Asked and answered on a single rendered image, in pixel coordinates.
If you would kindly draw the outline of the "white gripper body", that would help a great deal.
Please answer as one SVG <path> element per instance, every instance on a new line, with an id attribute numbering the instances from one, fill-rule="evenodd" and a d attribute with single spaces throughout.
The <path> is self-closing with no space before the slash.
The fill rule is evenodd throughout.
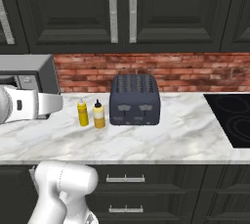
<path id="1" fill-rule="evenodd" d="M 63 109 L 63 97 L 57 94 L 38 94 L 38 115 L 47 115 Z"/>

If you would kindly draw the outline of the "black-capped yellow mustard bottle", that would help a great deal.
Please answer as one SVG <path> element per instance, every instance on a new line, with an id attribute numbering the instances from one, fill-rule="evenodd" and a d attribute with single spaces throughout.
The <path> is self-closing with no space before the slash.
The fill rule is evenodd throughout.
<path id="1" fill-rule="evenodd" d="M 105 127 L 105 118 L 104 118 L 104 106 L 97 100 L 93 107 L 94 113 L 94 124 L 96 128 L 104 128 Z"/>

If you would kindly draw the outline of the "grey microwave oven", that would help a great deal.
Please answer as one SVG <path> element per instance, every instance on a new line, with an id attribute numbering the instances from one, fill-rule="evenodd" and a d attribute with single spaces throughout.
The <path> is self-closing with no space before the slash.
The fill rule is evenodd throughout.
<path id="1" fill-rule="evenodd" d="M 39 93 L 61 95 L 52 55 L 0 55 L 0 124 L 48 118 L 38 115 Z"/>

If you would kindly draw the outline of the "dark grey toaster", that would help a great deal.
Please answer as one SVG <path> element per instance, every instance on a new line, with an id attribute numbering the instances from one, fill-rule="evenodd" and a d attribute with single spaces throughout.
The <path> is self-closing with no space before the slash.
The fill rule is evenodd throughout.
<path id="1" fill-rule="evenodd" d="M 111 82 L 109 122 L 112 125 L 157 125 L 160 96 L 150 74 L 119 74 Z"/>

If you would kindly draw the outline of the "dark base cupboard door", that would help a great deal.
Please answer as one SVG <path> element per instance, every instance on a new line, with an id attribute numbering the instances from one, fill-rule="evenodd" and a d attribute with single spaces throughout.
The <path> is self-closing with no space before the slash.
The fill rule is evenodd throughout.
<path id="1" fill-rule="evenodd" d="M 27 224 L 38 195 L 27 165 L 0 165 L 0 224 Z"/>
<path id="2" fill-rule="evenodd" d="M 250 224 L 250 164 L 207 166 L 191 224 Z"/>

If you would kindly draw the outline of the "dark drawer front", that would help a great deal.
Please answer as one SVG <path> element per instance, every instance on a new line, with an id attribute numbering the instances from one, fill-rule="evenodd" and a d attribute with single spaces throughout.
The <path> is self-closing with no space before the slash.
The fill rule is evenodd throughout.
<path id="1" fill-rule="evenodd" d="M 197 192 L 93 194 L 87 198 L 100 224 L 190 224 Z M 144 207 L 143 213 L 110 213 L 113 207 Z"/>
<path id="2" fill-rule="evenodd" d="M 93 165 L 99 175 L 98 192 L 164 192 L 198 190 L 205 173 L 204 165 L 195 164 L 103 164 Z M 141 177 L 144 183 L 107 183 L 110 177 Z"/>

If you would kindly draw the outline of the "black hob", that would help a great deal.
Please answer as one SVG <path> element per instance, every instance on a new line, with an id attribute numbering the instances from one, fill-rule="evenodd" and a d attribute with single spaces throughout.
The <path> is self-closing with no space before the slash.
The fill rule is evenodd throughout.
<path id="1" fill-rule="evenodd" d="M 250 94 L 204 94 L 234 148 L 250 149 Z"/>

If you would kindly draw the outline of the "dark wall cupboard door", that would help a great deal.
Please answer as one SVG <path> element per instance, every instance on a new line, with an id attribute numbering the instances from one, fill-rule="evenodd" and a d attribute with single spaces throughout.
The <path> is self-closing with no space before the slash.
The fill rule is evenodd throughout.
<path id="1" fill-rule="evenodd" d="M 137 42 L 131 52 L 217 52 L 230 0 L 137 0 Z"/>
<path id="2" fill-rule="evenodd" d="M 250 52 L 250 0 L 231 0 L 222 52 Z"/>
<path id="3" fill-rule="evenodd" d="M 117 0 L 117 43 L 110 40 L 109 0 L 17 1 L 32 54 L 116 53 L 122 50 L 121 0 Z"/>
<path id="4" fill-rule="evenodd" d="M 8 45 L 0 23 L 0 55 L 27 54 L 29 52 L 17 0 L 3 0 L 8 15 L 8 20 L 15 37 L 15 44 Z"/>

